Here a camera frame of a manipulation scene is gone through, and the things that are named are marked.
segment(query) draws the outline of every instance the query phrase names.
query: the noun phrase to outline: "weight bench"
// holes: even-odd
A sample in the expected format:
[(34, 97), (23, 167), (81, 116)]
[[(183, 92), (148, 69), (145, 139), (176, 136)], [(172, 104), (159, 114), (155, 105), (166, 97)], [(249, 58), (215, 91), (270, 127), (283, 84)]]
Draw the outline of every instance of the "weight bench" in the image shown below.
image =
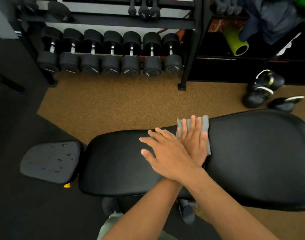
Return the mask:
[[(175, 133), (177, 126), (165, 129)], [(101, 197), (143, 195), (161, 175), (140, 150), (148, 130), (95, 137), (79, 173), (82, 192)], [(305, 210), (305, 122), (277, 110), (252, 110), (209, 120), (212, 155), (203, 168), (243, 206)], [(193, 200), (183, 188), (178, 198)]]

